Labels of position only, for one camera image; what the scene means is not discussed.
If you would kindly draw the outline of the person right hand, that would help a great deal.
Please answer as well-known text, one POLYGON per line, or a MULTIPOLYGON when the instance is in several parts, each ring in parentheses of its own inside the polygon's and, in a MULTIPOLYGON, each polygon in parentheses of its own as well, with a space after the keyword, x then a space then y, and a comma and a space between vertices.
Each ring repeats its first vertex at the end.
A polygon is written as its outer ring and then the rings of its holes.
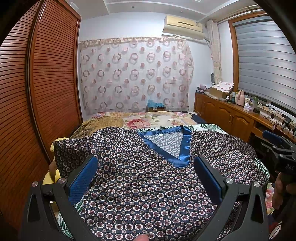
POLYGON ((283 173, 279 173, 275 181, 274 194, 272 198, 272 206, 274 209, 279 209, 283 204, 283 195, 285 193, 295 195, 295 183, 284 184, 284 177, 283 173))

